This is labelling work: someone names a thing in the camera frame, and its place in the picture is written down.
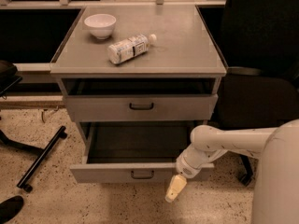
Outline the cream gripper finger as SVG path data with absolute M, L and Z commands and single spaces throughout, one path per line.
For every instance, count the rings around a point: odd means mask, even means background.
M 168 203 L 173 202 L 187 185 L 187 179 L 183 175 L 174 175 L 171 178 L 169 187 L 165 194 L 165 200 Z

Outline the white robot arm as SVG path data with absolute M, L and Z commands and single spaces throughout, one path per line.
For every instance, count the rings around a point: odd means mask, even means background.
M 231 151 L 257 159 L 251 224 L 299 224 L 299 120 L 277 128 L 224 131 L 195 127 L 177 157 L 165 200 L 173 202 L 206 164 Z

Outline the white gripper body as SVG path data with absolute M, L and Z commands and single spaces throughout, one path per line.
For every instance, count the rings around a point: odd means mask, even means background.
M 196 177 L 202 170 L 202 165 L 206 163 L 206 153 L 195 147 L 187 147 L 177 157 L 176 170 L 185 178 Z

